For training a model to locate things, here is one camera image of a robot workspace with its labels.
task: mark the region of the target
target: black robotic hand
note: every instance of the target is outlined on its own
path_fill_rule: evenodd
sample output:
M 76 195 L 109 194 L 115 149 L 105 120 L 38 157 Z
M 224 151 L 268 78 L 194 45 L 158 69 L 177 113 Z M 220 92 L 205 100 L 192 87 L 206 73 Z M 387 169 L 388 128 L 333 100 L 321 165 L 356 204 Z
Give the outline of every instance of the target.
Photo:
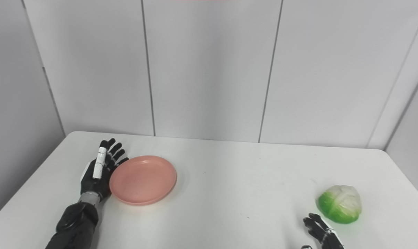
M 81 180 L 80 194 L 84 194 L 86 192 L 96 193 L 99 195 L 100 201 L 104 200 L 111 194 L 111 190 L 109 189 L 109 180 L 112 173 L 120 164 L 129 159 L 126 157 L 117 163 L 117 160 L 125 153 L 125 150 L 121 149 L 121 143 L 117 143 L 113 148 L 111 148 L 114 143 L 114 138 L 109 141 L 101 141 L 97 158 L 89 163 L 83 179 Z M 100 178 L 96 177 L 96 167 L 102 168 Z
M 303 221 L 304 225 L 309 229 L 308 233 L 321 244 L 321 249 L 344 249 L 344 245 L 341 243 L 335 230 L 321 216 L 310 213 L 309 217 L 304 218 Z M 312 249 L 312 247 L 303 246 L 301 249 Z
M 125 153 L 115 139 L 101 141 L 98 156 L 89 163 L 81 180 L 80 199 L 67 207 L 57 224 L 56 233 L 46 249 L 88 249 L 98 224 L 96 205 L 111 194 L 109 180 L 114 170 L 128 158 L 117 163 Z

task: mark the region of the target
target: white fingertip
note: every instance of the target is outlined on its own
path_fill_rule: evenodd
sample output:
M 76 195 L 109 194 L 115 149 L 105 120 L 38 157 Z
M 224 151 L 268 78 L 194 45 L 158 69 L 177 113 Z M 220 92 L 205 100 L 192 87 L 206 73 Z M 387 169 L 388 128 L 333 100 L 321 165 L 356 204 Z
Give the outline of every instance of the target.
M 108 150 L 106 150 L 106 148 L 104 147 L 100 147 L 98 149 L 98 155 L 95 161 L 94 173 L 92 174 L 92 178 L 101 179 L 101 173 L 103 172 L 104 160 L 106 159 L 107 151 Z

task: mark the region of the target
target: pink plate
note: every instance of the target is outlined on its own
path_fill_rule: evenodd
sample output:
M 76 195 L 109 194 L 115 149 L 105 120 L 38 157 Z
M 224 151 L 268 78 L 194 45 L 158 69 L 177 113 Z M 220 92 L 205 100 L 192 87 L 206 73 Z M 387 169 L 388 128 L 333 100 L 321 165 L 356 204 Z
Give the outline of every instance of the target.
M 109 187 L 122 202 L 148 205 L 169 194 L 176 181 L 177 172 L 168 160 L 158 156 L 139 156 L 115 170 Z

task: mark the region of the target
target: panel seam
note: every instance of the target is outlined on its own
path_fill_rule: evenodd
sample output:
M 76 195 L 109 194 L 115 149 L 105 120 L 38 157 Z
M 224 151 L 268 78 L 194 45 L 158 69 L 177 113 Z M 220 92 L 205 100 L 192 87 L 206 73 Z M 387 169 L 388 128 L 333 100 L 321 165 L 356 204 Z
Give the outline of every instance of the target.
M 270 79 L 272 77 L 273 60 L 275 58 L 275 50 L 276 50 L 276 47 L 277 47 L 278 32 L 280 30 L 281 12 L 282 12 L 282 9 L 283 9 L 283 2 L 284 2 L 284 0 L 281 0 L 280 13 L 278 15 L 277 32 L 275 34 L 275 43 L 273 44 L 272 60 L 270 62 L 269 78 L 267 80 L 266 97 L 264 98 L 264 107 L 263 107 L 263 115 L 261 117 L 260 133 L 258 135 L 258 143 L 261 143 L 261 133 L 262 133 L 262 130 L 263 130 L 264 115 L 266 114 L 267 96 L 269 95 Z
M 35 49 L 37 51 L 38 59 L 40 61 L 41 68 L 43 69 L 43 74 L 44 74 L 44 77 L 45 77 L 45 80 L 46 80 L 46 85 L 48 87 L 50 97 L 52 99 L 52 104 L 54 105 L 55 113 L 57 115 L 57 119 L 58 119 L 58 122 L 60 124 L 60 128 L 62 129 L 63 137 L 66 137 L 65 128 L 63 127 L 62 119 L 60 117 L 60 112 L 58 111 L 58 107 L 57 107 L 57 104 L 55 102 L 54 94 L 52 92 L 52 88 L 51 88 L 50 83 L 49 83 L 49 78 L 47 77 L 46 68 L 44 67 L 43 58 L 41 58 L 40 49 L 38 49 L 37 38 L 35 38 L 34 30 L 33 30 L 32 25 L 30 23 L 29 14 L 27 13 L 26 6 L 24 5 L 24 0 L 22 0 L 22 3 L 23 3 L 23 7 L 24 7 L 24 13 L 25 13 L 25 16 L 26 16 L 26 19 L 27 19 L 27 25 L 28 25 L 29 30 L 30 30 L 30 36 L 33 39 L 34 46 L 35 46 Z
M 408 59 L 408 57 L 410 55 L 411 48 L 413 47 L 413 44 L 415 43 L 415 40 L 416 40 L 417 36 L 418 36 L 418 28 L 417 28 L 415 34 L 413 35 L 413 39 L 411 40 L 411 43 L 410 43 L 410 45 L 409 45 L 409 47 L 407 49 L 407 53 L 405 55 L 405 58 L 404 58 L 404 60 L 403 60 L 403 62 L 401 64 L 401 67 L 400 67 L 400 69 L 399 69 L 399 71 L 397 73 L 397 76 L 395 78 L 395 81 L 393 82 L 393 85 L 392 85 L 392 87 L 389 90 L 389 94 L 387 95 L 387 99 L 386 99 L 386 101 L 384 102 L 384 104 L 382 106 L 381 113 L 380 113 L 380 115 L 379 115 L 379 117 L 378 117 L 378 119 L 377 119 L 377 121 L 375 123 L 375 126 L 373 127 L 372 132 L 370 133 L 370 137 L 369 137 L 369 140 L 367 141 L 367 144 L 365 145 L 365 148 L 368 148 L 369 145 L 370 145 L 370 142 L 372 141 L 373 135 L 375 134 L 375 131 L 376 131 L 378 125 L 379 125 L 379 122 L 381 121 L 381 118 L 382 118 L 382 116 L 384 114 L 384 111 L 386 110 L 387 103 L 389 102 L 389 99 L 390 99 L 390 97 L 391 97 L 391 95 L 393 93 L 393 90 L 395 89 L 395 86 L 397 85 L 398 79 L 401 76 L 402 70 L 403 70 L 404 65 L 405 65 L 405 63 L 406 63 L 406 61 L 407 61 L 407 59 Z M 392 131 L 392 134 L 390 135 L 390 138 L 389 138 L 389 140 L 387 141 L 387 143 L 385 145 L 385 149 L 387 148 L 387 145 L 390 142 L 391 137 L 393 136 L 393 134 L 395 132 L 395 129 Z
M 157 133 L 155 131 L 154 98 L 152 96 L 152 82 L 150 80 L 149 51 L 147 49 L 146 18 L 144 16 L 144 1 L 143 0 L 141 0 L 141 14 L 143 17 L 144 44 L 146 46 L 147 79 L 149 81 L 149 94 L 150 94 L 150 111 L 152 115 L 152 128 L 154 130 L 154 137 L 155 137 Z

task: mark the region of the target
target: toy cabbage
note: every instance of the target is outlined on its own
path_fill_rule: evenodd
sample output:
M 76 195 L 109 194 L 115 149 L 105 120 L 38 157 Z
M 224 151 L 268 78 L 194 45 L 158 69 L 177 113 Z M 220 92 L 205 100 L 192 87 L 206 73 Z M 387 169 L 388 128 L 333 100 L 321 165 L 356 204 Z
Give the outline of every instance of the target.
M 361 199 L 354 187 L 335 185 L 318 198 L 318 208 L 332 221 L 348 224 L 361 214 Z

